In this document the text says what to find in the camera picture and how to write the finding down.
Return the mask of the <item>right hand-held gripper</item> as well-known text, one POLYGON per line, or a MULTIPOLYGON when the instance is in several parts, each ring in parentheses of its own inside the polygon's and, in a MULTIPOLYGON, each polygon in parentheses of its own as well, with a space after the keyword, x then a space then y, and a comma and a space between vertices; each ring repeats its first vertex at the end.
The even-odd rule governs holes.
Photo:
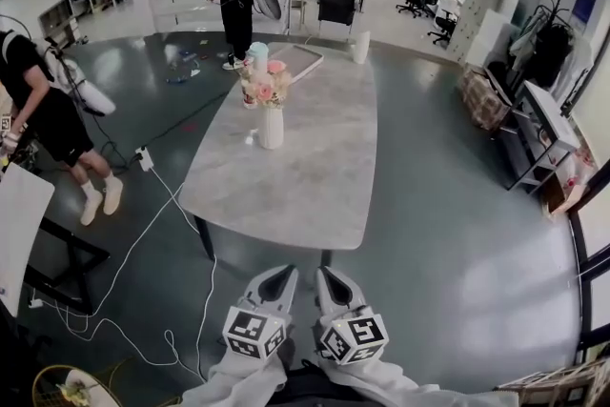
POLYGON ((360 287, 329 266, 316 270, 315 282, 320 312, 314 332, 316 354, 340 366, 379 356, 388 344, 388 333, 360 287))

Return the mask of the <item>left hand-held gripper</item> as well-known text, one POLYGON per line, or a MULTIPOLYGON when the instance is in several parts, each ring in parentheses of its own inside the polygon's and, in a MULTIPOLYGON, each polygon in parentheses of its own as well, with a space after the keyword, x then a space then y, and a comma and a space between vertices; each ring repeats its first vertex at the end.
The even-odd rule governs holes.
POLYGON ((299 271, 281 265, 255 276, 229 309, 222 335, 230 352, 269 360, 288 339, 299 271))

